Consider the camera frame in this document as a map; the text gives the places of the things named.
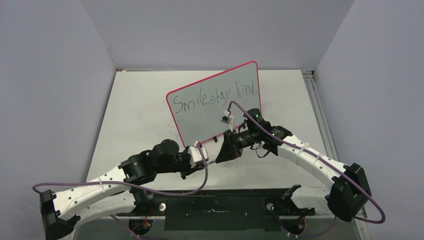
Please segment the pink framed whiteboard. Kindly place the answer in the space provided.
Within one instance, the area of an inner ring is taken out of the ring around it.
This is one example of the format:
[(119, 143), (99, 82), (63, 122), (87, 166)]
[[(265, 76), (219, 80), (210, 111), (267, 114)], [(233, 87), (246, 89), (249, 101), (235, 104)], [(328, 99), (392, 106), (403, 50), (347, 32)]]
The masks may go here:
[(229, 126), (220, 122), (221, 115), (230, 109), (233, 125), (244, 121), (243, 112), (261, 109), (258, 64), (249, 61), (231, 69), (190, 83), (167, 93), (166, 102), (183, 146), (195, 141), (205, 142), (221, 135)]

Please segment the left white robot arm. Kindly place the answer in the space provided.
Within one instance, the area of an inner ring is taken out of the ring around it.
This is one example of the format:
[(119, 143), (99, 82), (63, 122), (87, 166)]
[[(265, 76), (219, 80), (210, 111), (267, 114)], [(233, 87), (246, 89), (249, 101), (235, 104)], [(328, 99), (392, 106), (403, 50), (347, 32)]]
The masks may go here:
[(59, 240), (86, 222), (115, 214), (138, 216), (153, 210), (151, 197), (141, 186), (157, 174), (189, 174), (203, 167), (209, 156), (196, 143), (179, 151), (179, 145), (165, 139), (153, 149), (130, 156), (109, 172), (64, 191), (39, 194), (40, 212), (47, 240)]

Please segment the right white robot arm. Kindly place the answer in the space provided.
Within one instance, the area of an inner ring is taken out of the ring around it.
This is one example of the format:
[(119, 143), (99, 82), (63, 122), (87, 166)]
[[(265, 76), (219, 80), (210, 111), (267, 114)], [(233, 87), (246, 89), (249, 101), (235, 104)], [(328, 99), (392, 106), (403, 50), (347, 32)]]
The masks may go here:
[(267, 152), (293, 162), (324, 185), (318, 188), (296, 186), (282, 201), (287, 213), (296, 214), (305, 208), (323, 209), (342, 221), (351, 222), (371, 197), (365, 171), (360, 165), (348, 166), (323, 155), (288, 129), (271, 125), (257, 108), (248, 110), (243, 117), (247, 129), (236, 131), (234, 117), (228, 110), (220, 116), (220, 121), (228, 124), (230, 129), (223, 133), (216, 163), (240, 158), (245, 148), (257, 144)]

